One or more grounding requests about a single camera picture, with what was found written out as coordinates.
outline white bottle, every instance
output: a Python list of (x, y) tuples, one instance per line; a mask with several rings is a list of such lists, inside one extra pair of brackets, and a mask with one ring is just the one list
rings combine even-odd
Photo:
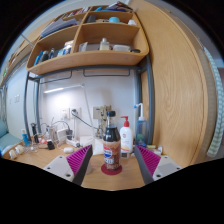
[(110, 50), (110, 45), (106, 38), (103, 38), (100, 42), (100, 51), (102, 50)]
[(133, 131), (129, 127), (128, 116), (123, 116), (125, 118), (124, 127), (120, 129), (121, 136), (121, 158), (128, 158), (129, 154), (133, 151)]

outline brown bottle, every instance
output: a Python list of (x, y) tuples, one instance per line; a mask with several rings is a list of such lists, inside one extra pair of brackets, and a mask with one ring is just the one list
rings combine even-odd
[(108, 170), (117, 170), (120, 166), (121, 138), (114, 124), (115, 111), (107, 111), (107, 127), (103, 136), (104, 163)]

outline cabinet door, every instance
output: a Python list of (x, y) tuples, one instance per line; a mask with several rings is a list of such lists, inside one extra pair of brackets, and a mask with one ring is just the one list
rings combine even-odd
[[(132, 1), (130, 7), (150, 47), (155, 88), (153, 145), (162, 145), (163, 154), (182, 167), (208, 161), (206, 152), (215, 128), (217, 100), (202, 46), (168, 10), (143, 0)], [(147, 85), (142, 87), (143, 100), (147, 101)]]

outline mug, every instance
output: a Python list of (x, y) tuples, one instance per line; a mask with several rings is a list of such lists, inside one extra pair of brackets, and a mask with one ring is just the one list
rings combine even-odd
[(119, 23), (120, 20), (119, 20), (119, 18), (117, 18), (117, 17), (110, 17), (109, 22), (110, 22), (110, 23)]

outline wooden cabinet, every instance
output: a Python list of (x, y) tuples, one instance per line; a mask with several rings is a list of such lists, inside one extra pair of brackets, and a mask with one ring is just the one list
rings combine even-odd
[[(59, 69), (85, 65), (136, 65), (149, 52), (148, 43), (142, 26), (134, 12), (94, 11), (97, 6), (90, 7), (86, 13), (63, 18), (68, 20), (81, 19), (79, 25), (59, 30), (44, 38), (39, 38), (33, 48), (27, 63), (27, 70), (41, 75)], [(94, 22), (86, 23), (88, 16), (95, 15), (96, 19), (118, 17), (121, 23)], [(137, 25), (129, 25), (132, 19)], [(88, 42), (100, 44), (102, 38), (113, 44), (129, 45), (132, 49), (139, 49), (140, 53), (128, 51), (100, 51), (98, 49), (79, 52), (79, 45)], [(54, 57), (34, 66), (40, 51), (50, 51), (51, 48), (61, 49), (65, 42), (73, 40), (70, 54)]]
[[(217, 97), (214, 77), (191, 30), (171, 12), (147, 1), (132, 1), (150, 46), (155, 121), (153, 145), (161, 145), (182, 167), (209, 161)], [(142, 74), (144, 117), (148, 117), (147, 73)]]

